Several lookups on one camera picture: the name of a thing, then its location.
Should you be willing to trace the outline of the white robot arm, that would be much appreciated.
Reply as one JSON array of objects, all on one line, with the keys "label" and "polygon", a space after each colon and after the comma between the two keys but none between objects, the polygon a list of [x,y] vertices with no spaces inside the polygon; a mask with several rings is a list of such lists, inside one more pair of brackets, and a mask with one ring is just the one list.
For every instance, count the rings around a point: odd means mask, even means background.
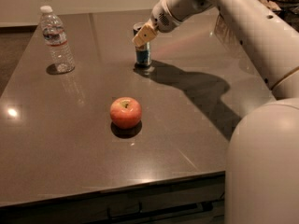
[{"label": "white robot arm", "polygon": [[269,100],[236,126],[226,155],[225,224],[299,224],[299,34],[258,0],[160,0],[140,47],[215,7]]}]

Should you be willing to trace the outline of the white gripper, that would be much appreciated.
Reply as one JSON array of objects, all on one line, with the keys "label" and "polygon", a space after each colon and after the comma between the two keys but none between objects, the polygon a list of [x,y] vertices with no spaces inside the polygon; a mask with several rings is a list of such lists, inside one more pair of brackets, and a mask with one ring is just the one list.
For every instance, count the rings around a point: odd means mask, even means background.
[{"label": "white gripper", "polygon": [[156,31],[169,33],[189,17],[210,9],[207,0],[160,0],[151,11],[149,22],[134,25],[132,42],[142,47],[156,37]]}]

